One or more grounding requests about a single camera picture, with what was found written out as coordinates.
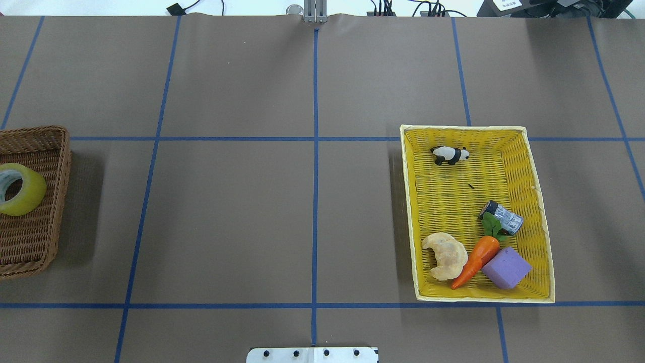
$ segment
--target purple block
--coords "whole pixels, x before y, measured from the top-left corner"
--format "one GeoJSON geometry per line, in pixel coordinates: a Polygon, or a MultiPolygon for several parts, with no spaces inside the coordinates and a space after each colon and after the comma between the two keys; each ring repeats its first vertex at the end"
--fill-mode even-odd
{"type": "Polygon", "coordinates": [[[500,289],[512,289],[531,271],[531,265],[512,247],[499,251],[482,272],[500,289]]]}

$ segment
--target yellow tape roll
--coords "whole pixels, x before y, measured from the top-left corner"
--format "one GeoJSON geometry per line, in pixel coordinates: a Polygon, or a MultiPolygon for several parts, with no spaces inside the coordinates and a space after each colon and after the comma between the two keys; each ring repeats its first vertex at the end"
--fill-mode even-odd
{"type": "Polygon", "coordinates": [[[43,201],[47,182],[42,175],[18,163],[0,165],[0,213],[10,216],[22,216],[34,209],[43,201]],[[23,186],[10,200],[5,200],[6,190],[17,180],[23,180],[23,186]]]}

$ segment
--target white floor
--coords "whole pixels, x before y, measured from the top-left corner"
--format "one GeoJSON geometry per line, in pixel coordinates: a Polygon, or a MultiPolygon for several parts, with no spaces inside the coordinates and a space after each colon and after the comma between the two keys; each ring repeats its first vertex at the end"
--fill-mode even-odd
{"type": "MultiPolygon", "coordinates": [[[[166,7],[177,0],[108,0],[108,1],[85,1],[85,0],[0,0],[0,12],[4,15],[53,15],[53,16],[145,16],[145,15],[167,15],[166,7]]],[[[181,6],[189,6],[196,0],[179,0],[181,6]]],[[[285,13],[286,7],[297,3],[298,0],[224,0],[225,15],[237,16],[259,16],[259,15],[281,15],[285,13]]],[[[446,8],[458,10],[467,16],[476,16],[482,0],[442,0],[446,8]]],[[[417,3],[396,0],[393,8],[398,16],[410,16],[417,7],[417,3]]],[[[365,12],[373,9],[370,0],[329,0],[328,14],[351,14],[357,16],[365,15],[365,12]]],[[[645,1],[634,0],[628,10],[638,18],[645,17],[645,1]]],[[[220,15],[222,12],[221,0],[201,0],[189,12],[200,12],[204,14],[220,15]]]]}

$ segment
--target toy animal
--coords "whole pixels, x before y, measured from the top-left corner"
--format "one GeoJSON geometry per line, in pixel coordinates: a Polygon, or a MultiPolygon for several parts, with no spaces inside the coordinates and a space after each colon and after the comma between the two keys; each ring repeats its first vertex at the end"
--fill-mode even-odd
{"type": "Polygon", "coordinates": [[[441,165],[445,161],[448,162],[448,165],[455,165],[459,160],[466,160],[470,157],[470,153],[466,148],[457,149],[455,147],[435,146],[430,149],[430,152],[436,155],[435,164],[437,165],[441,165]]]}

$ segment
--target can label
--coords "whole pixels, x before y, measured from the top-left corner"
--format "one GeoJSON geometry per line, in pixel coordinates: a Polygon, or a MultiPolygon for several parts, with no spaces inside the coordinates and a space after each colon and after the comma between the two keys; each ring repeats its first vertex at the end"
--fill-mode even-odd
{"type": "Polygon", "coordinates": [[[511,236],[517,233],[517,231],[519,231],[520,227],[522,227],[522,224],[524,223],[524,218],[509,211],[494,200],[489,200],[488,203],[486,203],[484,209],[482,209],[481,213],[479,214],[479,219],[484,218],[485,212],[489,212],[490,214],[494,215],[502,225],[502,232],[511,236]]]}

